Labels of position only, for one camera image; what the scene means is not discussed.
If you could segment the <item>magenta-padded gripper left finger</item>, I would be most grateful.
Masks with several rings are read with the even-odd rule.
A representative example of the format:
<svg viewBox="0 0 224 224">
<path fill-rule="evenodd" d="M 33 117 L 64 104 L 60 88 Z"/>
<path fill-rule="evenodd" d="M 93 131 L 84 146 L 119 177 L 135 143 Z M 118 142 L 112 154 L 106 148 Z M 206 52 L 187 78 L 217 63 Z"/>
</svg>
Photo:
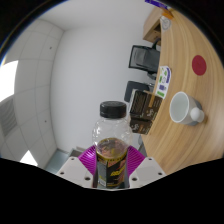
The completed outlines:
<svg viewBox="0 0 224 224">
<path fill-rule="evenodd" d="M 91 146 L 78 157 L 69 157 L 57 172 L 57 176 L 81 187 L 92 188 L 96 168 L 96 150 L 94 146 Z"/>
</svg>

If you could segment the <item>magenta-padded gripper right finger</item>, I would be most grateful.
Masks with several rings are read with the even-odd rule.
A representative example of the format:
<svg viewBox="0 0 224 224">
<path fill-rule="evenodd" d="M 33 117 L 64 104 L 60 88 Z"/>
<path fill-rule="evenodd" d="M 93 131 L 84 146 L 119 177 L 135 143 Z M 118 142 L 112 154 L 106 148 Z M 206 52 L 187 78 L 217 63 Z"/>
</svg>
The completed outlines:
<svg viewBox="0 0 224 224">
<path fill-rule="evenodd" d="M 130 188 L 140 188 L 166 176 L 152 157 L 145 157 L 130 146 L 126 157 L 126 170 Z"/>
</svg>

